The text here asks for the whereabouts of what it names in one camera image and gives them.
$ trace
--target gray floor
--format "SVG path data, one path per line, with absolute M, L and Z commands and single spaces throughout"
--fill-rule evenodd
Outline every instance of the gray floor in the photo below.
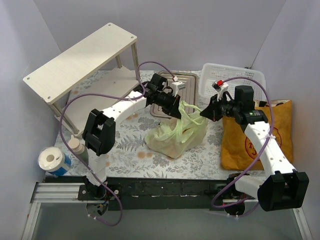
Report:
M 115 221 L 119 212 L 106 212 Z M 258 208 L 241 219 L 217 216 L 203 209 L 126 210 L 122 222 L 108 227 L 87 217 L 84 203 L 42 203 L 34 240 L 298 240 L 302 239 L 292 210 Z

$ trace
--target white plastic basket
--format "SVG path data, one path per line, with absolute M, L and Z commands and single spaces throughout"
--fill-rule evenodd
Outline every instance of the white plastic basket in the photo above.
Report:
M 206 63 L 203 65 L 199 80 L 199 95 L 204 98 L 211 98 L 218 92 L 212 87 L 212 84 L 218 80 L 226 80 L 233 77 L 247 77 L 259 82 L 266 89 L 265 75 L 256 70 L 220 65 L 214 63 Z M 228 92 L 234 98 L 235 87 L 239 85 L 251 86 L 254 90 L 254 100 L 266 101 L 266 96 L 261 88 L 252 81 L 246 79 L 235 79 L 228 81 Z

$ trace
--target red circular logo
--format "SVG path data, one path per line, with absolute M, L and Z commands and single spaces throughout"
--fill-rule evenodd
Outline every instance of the red circular logo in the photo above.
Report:
M 277 128 L 273 128 L 273 132 L 272 132 L 273 136 L 275 136 L 275 140 L 278 143 L 279 147 L 281 147 L 282 144 L 282 139 L 281 139 L 281 135 L 279 134 L 279 131 Z M 247 154 L 252 158 L 255 159 L 256 156 L 258 155 L 257 151 L 255 150 L 254 145 L 252 144 L 252 142 L 250 141 L 249 138 L 245 138 L 244 141 L 244 146 L 245 146 L 245 151 L 247 152 Z

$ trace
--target floral tablecloth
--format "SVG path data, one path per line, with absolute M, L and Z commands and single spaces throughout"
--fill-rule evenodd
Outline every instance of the floral tablecloth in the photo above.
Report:
M 200 75 L 200 71 L 185 71 Z M 70 99 L 80 95 L 84 89 L 98 81 L 108 71 L 97 71 L 78 85 L 70 94 Z M 149 81 L 154 71 L 141 71 L 142 81 Z M 199 97 L 198 107 L 204 109 L 206 100 Z M 144 137 L 155 128 L 162 119 L 150 114 L 150 107 L 137 111 L 116 128 L 115 145 L 105 155 L 106 172 L 109 177 L 127 178 L 170 178 L 170 179 L 214 179 L 224 180 L 230 173 L 220 165 L 221 142 L 223 136 L 222 121 L 208 122 L 206 136 L 200 146 L 194 147 L 178 159 L 171 159 L 161 153 L 150 150 Z M 64 127 L 63 135 L 68 141 L 70 132 Z M 65 176 L 84 176 L 87 169 L 68 151 L 58 134 L 55 147 L 60 148 L 72 161 L 71 169 Z M 89 150 L 89 157 L 95 158 Z M 264 177 L 263 171 L 250 171 L 251 176 Z

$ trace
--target baking tray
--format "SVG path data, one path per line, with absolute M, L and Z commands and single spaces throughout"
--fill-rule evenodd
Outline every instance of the baking tray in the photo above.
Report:
M 181 96 L 180 101 L 186 101 L 188 104 L 191 105 L 197 105 L 197 99 L 198 99 L 198 76 L 193 73 L 189 72 L 181 72 L 181 71 L 173 71 L 172 72 L 175 76 L 177 76 L 178 81 L 186 82 L 186 88 L 182 89 L 178 92 L 178 94 Z M 167 71 L 160 71 L 157 74 L 159 74 L 162 77 L 165 77 L 168 79 L 168 85 L 171 86 L 173 83 L 172 76 Z M 195 110 L 190 107 L 186 107 L 185 111 L 189 114 L 193 113 Z M 150 113 L 154 117 L 160 117 L 160 118 L 171 118 L 170 116 L 166 115 L 161 111 L 161 106 L 153 104 L 150 108 Z

